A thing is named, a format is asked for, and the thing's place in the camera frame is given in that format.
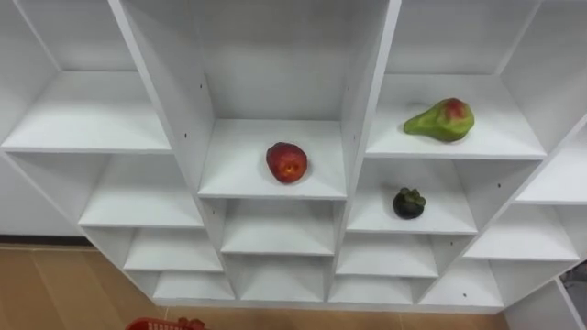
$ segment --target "basket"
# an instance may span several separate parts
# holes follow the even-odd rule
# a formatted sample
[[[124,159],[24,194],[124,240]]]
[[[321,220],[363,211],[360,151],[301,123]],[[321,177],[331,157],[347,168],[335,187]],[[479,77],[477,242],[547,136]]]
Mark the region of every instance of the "basket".
[[[127,325],[126,330],[205,330],[204,322],[181,317],[177,322],[141,317]]]

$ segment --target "white cubby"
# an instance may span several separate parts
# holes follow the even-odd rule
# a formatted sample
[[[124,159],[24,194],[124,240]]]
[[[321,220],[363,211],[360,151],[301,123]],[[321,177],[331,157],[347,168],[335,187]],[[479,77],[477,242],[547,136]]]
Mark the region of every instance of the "white cubby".
[[[424,305],[503,307],[487,261],[460,261],[421,301]]]
[[[519,194],[520,204],[587,204],[587,128],[581,130]]]
[[[412,304],[409,280],[386,277],[337,276],[330,303]]]
[[[159,304],[497,313],[587,259],[586,16],[4,1],[0,152]],[[402,132],[447,97],[475,114],[463,140]],[[308,156],[299,182],[267,169],[280,141]]]
[[[222,266],[202,231],[140,229],[124,269],[222,271]]]
[[[475,115],[475,129],[455,143],[403,132],[403,124],[439,100],[458,96]],[[386,74],[365,156],[541,160],[546,152],[500,78],[492,75]]]
[[[332,256],[332,208],[329,202],[228,201],[221,251]]]
[[[512,205],[467,250],[465,258],[503,260],[579,260],[554,208]]]
[[[171,153],[135,72],[60,73],[2,144],[16,152]]]
[[[324,267],[321,258],[227,258],[243,301],[322,302]]]
[[[234,300],[235,295],[224,274],[195,271],[134,271],[127,272],[141,290],[157,303],[181,300]]]
[[[417,221],[403,220],[393,211],[392,200],[403,187],[417,188],[426,197],[426,212]],[[347,231],[474,235],[477,228],[450,160],[367,159]]]
[[[293,142],[310,159],[305,176],[283,185],[267,168],[275,142]],[[216,121],[198,195],[223,198],[341,200],[347,195],[340,124],[320,121]]]
[[[340,251],[337,275],[438,276],[427,236],[348,235]]]
[[[163,272],[153,299],[173,302],[180,300],[234,300],[235,296],[223,274]]]

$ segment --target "floor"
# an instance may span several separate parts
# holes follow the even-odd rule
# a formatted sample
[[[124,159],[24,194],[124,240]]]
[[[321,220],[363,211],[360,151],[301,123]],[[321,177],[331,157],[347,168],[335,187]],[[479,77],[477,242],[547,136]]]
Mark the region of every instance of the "floor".
[[[122,330],[140,316],[197,317],[213,330],[507,330],[501,314],[163,308],[91,248],[0,246],[0,329]]]

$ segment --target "white shelf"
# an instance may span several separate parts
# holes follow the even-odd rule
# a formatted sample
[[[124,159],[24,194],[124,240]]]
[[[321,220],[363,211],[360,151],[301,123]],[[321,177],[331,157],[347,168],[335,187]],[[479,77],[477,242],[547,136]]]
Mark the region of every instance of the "white shelf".
[[[243,301],[322,302],[324,265],[317,258],[233,257]]]
[[[222,252],[334,255],[332,203],[228,202]]]
[[[330,303],[412,304],[408,280],[365,276],[337,276]]]
[[[175,157],[115,155],[81,226],[203,227]]]
[[[521,204],[587,204],[587,129],[520,193]]]
[[[222,266],[202,231],[139,229],[124,269],[222,271]]]
[[[347,235],[337,275],[438,276],[428,237],[424,235]]]
[[[406,120],[449,97],[468,103],[475,115],[463,140],[404,133]],[[386,74],[366,157],[541,160],[546,152],[498,76]]]
[[[513,205],[465,253],[466,258],[503,260],[579,260],[549,206]]]
[[[424,305],[504,307],[487,261],[460,261],[422,299]]]
[[[171,153],[138,73],[60,73],[2,144],[14,152]]]
[[[426,209],[417,219],[403,220],[393,211],[393,198],[402,187],[417,188],[426,198]],[[347,231],[477,233],[455,167],[443,159],[365,160]]]
[[[153,298],[234,300],[235,296],[224,274],[165,271]]]
[[[276,142],[299,146],[305,176],[279,183],[265,154]],[[200,185],[202,197],[343,200],[347,196],[340,124],[322,121],[217,120]]]

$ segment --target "dark purple fruit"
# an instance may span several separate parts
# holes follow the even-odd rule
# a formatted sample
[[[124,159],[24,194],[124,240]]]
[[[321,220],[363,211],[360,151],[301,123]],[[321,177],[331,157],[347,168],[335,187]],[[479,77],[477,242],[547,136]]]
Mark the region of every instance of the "dark purple fruit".
[[[420,196],[420,192],[416,189],[410,191],[402,188],[393,198],[393,210],[404,220],[416,219],[422,215],[424,206],[426,206],[426,199]]]

